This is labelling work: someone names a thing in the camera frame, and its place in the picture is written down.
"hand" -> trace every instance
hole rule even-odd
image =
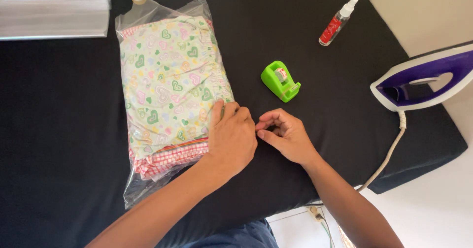
[[[227,182],[250,163],[258,142],[248,108],[228,102],[222,117],[223,104],[222,99],[215,102],[210,118],[209,153],[198,164],[206,164]]]
[[[267,131],[271,125],[277,127],[272,132]],[[258,137],[279,150],[288,160],[304,166],[319,157],[302,121],[281,108],[261,115],[256,130]]]

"green tape dispenser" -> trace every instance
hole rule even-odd
[[[264,68],[261,80],[284,103],[299,93],[300,83],[294,83],[286,65],[280,61],[275,61]]]

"green wire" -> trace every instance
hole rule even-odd
[[[330,248],[332,248],[332,237],[330,236],[330,233],[328,233],[328,230],[327,230],[327,228],[325,227],[325,225],[324,225],[323,223],[321,223],[321,224],[322,224],[323,229],[325,230],[325,232],[326,232],[327,235],[328,235],[328,241],[330,242]]]

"black cloth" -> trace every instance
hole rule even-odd
[[[125,212],[130,166],[114,18],[132,2],[111,1],[107,38],[0,42],[1,247],[81,247]],[[178,9],[192,0],[156,1]],[[397,113],[375,99],[370,83],[408,56],[369,0],[359,0],[330,46],[319,45],[347,1],[207,0],[235,99],[255,119],[278,107],[300,118],[323,158],[358,185],[380,166],[399,132]],[[260,79],[275,60],[302,84],[288,103]],[[442,105],[406,116],[405,135],[370,185],[376,193],[467,148]],[[248,167],[197,204],[158,246],[317,198],[298,164],[259,141]]]

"spray bottle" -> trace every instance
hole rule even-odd
[[[350,19],[350,15],[352,14],[357,2],[358,0],[349,1],[337,12],[337,14],[335,14],[334,18],[330,21],[328,27],[319,38],[319,43],[322,46],[328,46],[332,40],[334,40],[341,28],[348,22],[348,19]]]

